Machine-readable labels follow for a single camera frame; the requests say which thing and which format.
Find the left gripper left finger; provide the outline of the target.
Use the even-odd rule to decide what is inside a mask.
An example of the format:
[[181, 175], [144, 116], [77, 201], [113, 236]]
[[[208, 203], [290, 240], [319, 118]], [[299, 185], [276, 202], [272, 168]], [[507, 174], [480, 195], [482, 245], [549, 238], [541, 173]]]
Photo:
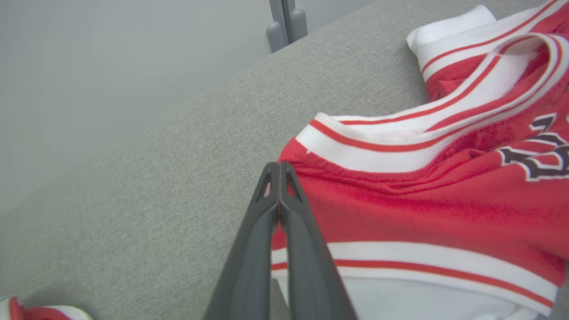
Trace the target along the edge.
[[203, 320], [269, 320], [278, 164], [266, 164]]

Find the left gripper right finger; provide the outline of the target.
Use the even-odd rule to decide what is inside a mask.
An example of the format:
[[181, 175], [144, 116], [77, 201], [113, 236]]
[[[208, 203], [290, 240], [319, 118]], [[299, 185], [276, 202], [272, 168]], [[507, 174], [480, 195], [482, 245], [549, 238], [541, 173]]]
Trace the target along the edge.
[[280, 163], [280, 224], [286, 233], [292, 319], [357, 320], [297, 173], [285, 161]]

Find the red white basketball jersey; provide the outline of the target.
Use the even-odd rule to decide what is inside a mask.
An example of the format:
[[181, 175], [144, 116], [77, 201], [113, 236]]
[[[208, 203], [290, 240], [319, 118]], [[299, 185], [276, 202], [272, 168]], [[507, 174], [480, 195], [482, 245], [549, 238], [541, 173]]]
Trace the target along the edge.
[[569, 0], [411, 31], [429, 102], [285, 146], [362, 320], [536, 320], [569, 263]]

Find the grey partition post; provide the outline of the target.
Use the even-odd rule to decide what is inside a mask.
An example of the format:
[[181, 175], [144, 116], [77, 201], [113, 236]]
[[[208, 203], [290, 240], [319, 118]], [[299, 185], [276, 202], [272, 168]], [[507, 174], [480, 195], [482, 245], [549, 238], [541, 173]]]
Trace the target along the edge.
[[266, 27], [272, 53], [304, 38], [308, 34], [306, 12], [297, 8], [296, 0], [268, 0], [272, 22]]

